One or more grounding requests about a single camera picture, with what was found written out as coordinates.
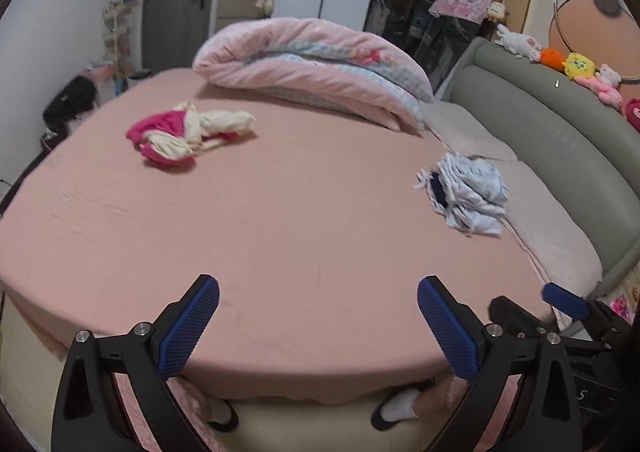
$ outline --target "screw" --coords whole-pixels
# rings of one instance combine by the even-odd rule
[[[76,342],[86,342],[89,337],[91,336],[91,333],[89,333],[89,331],[87,331],[86,329],[83,329],[82,331],[78,331],[78,333],[76,333]]]
[[[151,331],[151,324],[149,322],[141,322],[133,328],[133,332],[139,337],[143,337],[149,333],[149,331]]]
[[[486,332],[489,333],[492,337],[501,337],[504,331],[498,324],[489,324],[486,326]]]
[[[549,340],[549,343],[555,346],[557,346],[560,343],[560,337],[555,333],[548,333],[546,335],[546,339]]]

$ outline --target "pink comforter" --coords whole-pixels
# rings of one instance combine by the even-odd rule
[[[433,99],[424,70],[401,49],[317,18],[228,26],[200,48],[193,69],[225,88],[303,92],[391,130],[396,117],[422,128],[417,100]]]
[[[255,137],[193,168],[143,163],[124,132],[191,100],[250,112]],[[204,85],[191,70],[99,109],[24,183],[0,222],[0,277],[57,340],[154,320],[201,273],[220,307],[184,371],[220,398],[341,403],[422,380],[446,361],[416,302],[440,277],[482,318],[507,295],[548,313],[518,241],[447,228],[415,172],[443,155],[431,133]]]

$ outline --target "person's foot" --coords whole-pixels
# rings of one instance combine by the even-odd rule
[[[402,420],[418,418],[414,414],[415,400],[433,385],[433,380],[427,380],[420,384],[395,388],[371,415],[371,426],[384,432],[395,427]]]

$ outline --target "white sock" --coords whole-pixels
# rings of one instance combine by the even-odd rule
[[[207,421],[213,421],[220,425],[226,425],[231,421],[231,409],[225,402],[217,398],[207,396],[207,405],[209,405]]]
[[[417,418],[414,414],[414,403],[420,394],[421,392],[416,388],[408,388],[396,394],[382,406],[380,416],[389,423]]]

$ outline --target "gray upholstered headboard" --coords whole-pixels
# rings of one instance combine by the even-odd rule
[[[640,134],[564,75],[475,39],[444,100],[529,165],[596,249],[615,286],[640,258]]]

